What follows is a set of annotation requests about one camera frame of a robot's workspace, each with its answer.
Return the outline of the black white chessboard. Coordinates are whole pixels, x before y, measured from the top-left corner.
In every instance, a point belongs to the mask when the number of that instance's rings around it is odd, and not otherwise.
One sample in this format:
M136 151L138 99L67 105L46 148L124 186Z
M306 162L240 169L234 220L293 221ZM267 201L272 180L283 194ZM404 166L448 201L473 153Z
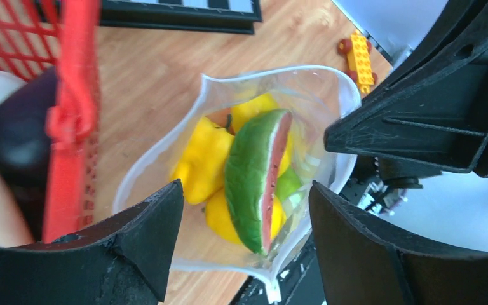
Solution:
M42 20L53 21L56 8L66 6L93 9L87 17L105 27L164 29L174 31L254 34L254 25L262 22L258 1L34 1Z

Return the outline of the clear polka dot zip bag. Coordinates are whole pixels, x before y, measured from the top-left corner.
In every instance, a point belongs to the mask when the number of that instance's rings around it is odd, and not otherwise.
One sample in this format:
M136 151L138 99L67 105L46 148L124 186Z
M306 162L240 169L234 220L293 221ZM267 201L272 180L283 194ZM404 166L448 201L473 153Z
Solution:
M226 124L223 112L264 93L294 117L290 171L301 186L282 184L281 203L288 217L267 255L223 240L208 228L204 206L185 204L171 267L180 271L237 271L263 282L270 303L281 304L279 275L303 248L311 234L308 196L312 181L339 193L349 180L356 156L327 152L323 133L329 124L361 104L356 84L343 72L321 65L296 65L217 79L203 76L198 98L167 135L146 151L120 183L112 211L132 206L148 191L172 178L180 155L197 122L205 116Z

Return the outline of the green pear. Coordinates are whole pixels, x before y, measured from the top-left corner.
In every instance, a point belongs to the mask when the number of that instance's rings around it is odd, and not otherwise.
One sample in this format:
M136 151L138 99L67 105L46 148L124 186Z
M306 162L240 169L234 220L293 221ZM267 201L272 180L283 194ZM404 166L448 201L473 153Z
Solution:
M292 205L300 203L302 193L300 188L302 182L292 167L289 167L278 178L276 183L275 195L280 201L289 200Z

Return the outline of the watermelon slice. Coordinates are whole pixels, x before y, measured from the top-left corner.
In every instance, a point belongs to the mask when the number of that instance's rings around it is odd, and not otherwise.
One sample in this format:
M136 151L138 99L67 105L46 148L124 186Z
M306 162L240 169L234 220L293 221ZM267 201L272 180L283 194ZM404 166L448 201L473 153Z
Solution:
M231 221L244 246L255 254L267 255L278 173L272 179L250 177L253 170L249 166L242 162L229 164L230 151L224 168L224 189Z

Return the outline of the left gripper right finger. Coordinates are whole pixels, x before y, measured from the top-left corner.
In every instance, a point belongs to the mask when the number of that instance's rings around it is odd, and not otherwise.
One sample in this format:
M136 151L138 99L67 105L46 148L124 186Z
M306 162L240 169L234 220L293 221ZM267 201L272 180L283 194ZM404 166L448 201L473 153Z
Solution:
M319 182L309 212L328 304L488 304L488 252L394 226Z

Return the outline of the yellow lemon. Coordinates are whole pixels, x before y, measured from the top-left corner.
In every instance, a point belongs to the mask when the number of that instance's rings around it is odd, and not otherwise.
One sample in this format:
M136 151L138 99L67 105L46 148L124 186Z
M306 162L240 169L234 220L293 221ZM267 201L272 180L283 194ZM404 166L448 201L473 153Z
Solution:
M207 200L205 205L205 218L209 228L218 236L231 243L242 245L231 221L223 189L217 191ZM273 220L271 223L271 240L278 235L285 224L287 216L281 205L281 201L275 197L273 206Z

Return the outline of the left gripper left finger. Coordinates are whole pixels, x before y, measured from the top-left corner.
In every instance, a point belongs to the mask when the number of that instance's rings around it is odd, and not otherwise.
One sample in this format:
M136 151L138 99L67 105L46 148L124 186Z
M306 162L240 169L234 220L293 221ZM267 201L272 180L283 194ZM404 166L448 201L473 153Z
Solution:
M0 248L0 304L164 301L183 207L175 180L53 243Z

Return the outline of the red plastic shopping basket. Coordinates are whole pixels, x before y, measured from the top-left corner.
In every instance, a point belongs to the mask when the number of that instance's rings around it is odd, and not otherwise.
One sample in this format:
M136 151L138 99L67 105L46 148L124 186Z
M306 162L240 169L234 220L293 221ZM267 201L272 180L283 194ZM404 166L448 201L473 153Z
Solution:
M96 31L100 1L0 1L0 71L31 80L53 65L57 103L41 239L93 224L100 84Z

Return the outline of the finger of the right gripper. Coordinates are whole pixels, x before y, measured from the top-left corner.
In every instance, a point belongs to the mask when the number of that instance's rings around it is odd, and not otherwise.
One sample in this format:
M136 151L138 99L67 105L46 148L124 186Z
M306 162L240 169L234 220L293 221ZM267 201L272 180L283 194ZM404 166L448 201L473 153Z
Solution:
M325 149L488 177L488 1L449 1L412 54Z

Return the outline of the yellow bell pepper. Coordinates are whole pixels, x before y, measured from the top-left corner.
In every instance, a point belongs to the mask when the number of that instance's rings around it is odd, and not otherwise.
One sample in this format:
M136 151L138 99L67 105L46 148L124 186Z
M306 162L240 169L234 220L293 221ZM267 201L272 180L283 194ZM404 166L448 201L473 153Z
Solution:
M223 170L233 140L233 135L208 118L198 121L170 176L180 179L189 204L202 203L223 187Z

